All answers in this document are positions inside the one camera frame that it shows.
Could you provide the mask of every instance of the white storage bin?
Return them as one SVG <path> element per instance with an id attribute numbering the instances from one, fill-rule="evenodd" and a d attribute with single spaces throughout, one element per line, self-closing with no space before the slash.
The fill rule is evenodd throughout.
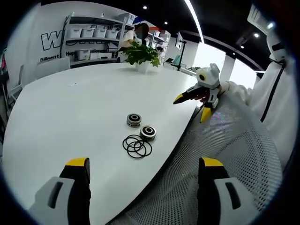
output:
<path id="1" fill-rule="evenodd" d="M 98 59 L 98 53 L 91 53 L 90 60 L 96 60 L 96 59 Z"/>
<path id="2" fill-rule="evenodd" d="M 90 51 L 91 49 L 81 49 L 76 51 L 77 60 L 89 60 L 90 59 Z"/>
<path id="3" fill-rule="evenodd" d="M 94 34 L 94 30 L 95 30 L 95 28 L 93 28 L 93 27 L 83 28 L 82 32 L 81 32 L 81 37 L 82 38 L 92 38 L 93 34 Z"/>
<path id="4" fill-rule="evenodd" d="M 68 32 L 68 38 L 80 38 L 82 28 L 71 28 Z"/>
<path id="5" fill-rule="evenodd" d="M 158 30 L 152 30 L 151 33 L 152 33 L 154 36 L 159 37 L 160 31 L 158 31 Z"/>
<path id="6" fill-rule="evenodd" d="M 106 30 L 105 29 L 95 29 L 94 37 L 96 38 L 105 38 Z"/>
<path id="7" fill-rule="evenodd" d="M 124 21 L 124 18 L 125 18 L 125 22 L 127 24 L 132 25 L 133 21 L 136 18 L 136 16 L 131 14 L 131 13 L 124 13 L 124 14 L 119 15 L 117 19 L 120 20 L 120 21 Z"/>
<path id="8" fill-rule="evenodd" d="M 98 59 L 111 59 L 112 53 L 111 52 L 99 52 Z"/>
<path id="9" fill-rule="evenodd" d="M 165 40 L 166 42 L 169 42 L 171 35 L 170 34 L 160 34 L 159 37 L 162 38 L 163 40 Z"/>
<path id="10" fill-rule="evenodd" d="M 106 32 L 106 37 L 107 38 L 116 39 L 117 35 L 118 35 L 117 30 L 107 30 L 107 32 Z"/>

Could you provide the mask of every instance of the robotic claw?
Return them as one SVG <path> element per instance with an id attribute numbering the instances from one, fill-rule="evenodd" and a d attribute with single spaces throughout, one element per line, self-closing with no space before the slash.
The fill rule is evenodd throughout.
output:
<path id="1" fill-rule="evenodd" d="M 212 109 L 215 109 L 219 103 L 219 73 L 220 70 L 215 63 L 211 63 L 210 67 L 201 68 L 196 71 L 198 83 L 189 88 L 187 91 L 177 96 L 173 104 L 185 102 L 189 99 L 194 99 L 208 93 L 208 100 L 204 103 L 204 109 L 201 115 L 200 122 L 206 121 L 211 117 Z"/>

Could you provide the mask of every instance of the black ceiling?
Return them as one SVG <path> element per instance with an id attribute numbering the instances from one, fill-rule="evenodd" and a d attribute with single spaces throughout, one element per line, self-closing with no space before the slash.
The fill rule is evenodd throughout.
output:
<path id="1" fill-rule="evenodd" d="M 269 50 L 266 44 L 266 36 L 247 21 L 251 8 L 251 0 L 190 0 L 198 17 L 202 33 L 230 45 L 249 58 L 254 60 L 263 69 L 269 64 Z M 59 2 L 56 0 L 44 0 L 43 4 Z M 134 15 L 144 18 L 150 23 L 171 32 L 173 36 L 179 30 L 187 30 L 198 33 L 193 17 L 184 0 L 89 0 L 100 4 L 123 9 Z M 253 36 L 254 32 L 260 34 L 259 38 Z M 199 42 L 199 37 L 184 34 L 183 37 L 190 41 Z M 241 49 L 238 43 L 244 38 L 246 43 Z M 223 51 L 232 54 L 221 45 L 216 45 Z"/>

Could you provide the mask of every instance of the monitor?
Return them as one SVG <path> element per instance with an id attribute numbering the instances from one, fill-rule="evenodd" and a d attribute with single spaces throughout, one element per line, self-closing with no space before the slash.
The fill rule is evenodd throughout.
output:
<path id="1" fill-rule="evenodd" d="M 182 50 L 182 49 L 181 49 L 181 47 L 182 47 L 182 40 L 183 40 L 183 38 L 182 38 L 182 36 L 181 36 L 180 32 L 178 32 L 178 34 L 177 34 L 177 38 L 176 38 L 175 47 L 176 47 L 176 48 L 178 48 L 178 49 L 179 49 L 179 51 L 181 51 L 181 50 Z"/>

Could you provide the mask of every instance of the white curved table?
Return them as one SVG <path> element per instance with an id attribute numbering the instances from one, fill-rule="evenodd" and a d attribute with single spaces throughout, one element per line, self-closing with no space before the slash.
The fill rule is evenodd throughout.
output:
<path id="1" fill-rule="evenodd" d="M 35 193 L 59 176 L 72 158 L 90 158 L 90 221 L 104 224 L 127 207 L 166 161 L 197 105 L 173 105 L 196 83 L 163 67 L 148 74 L 127 63 L 75 68 L 27 85 L 8 121 L 3 171 L 20 204 L 28 209 Z M 135 160 L 122 141 L 138 128 L 126 117 L 140 114 L 157 131 L 153 152 Z"/>

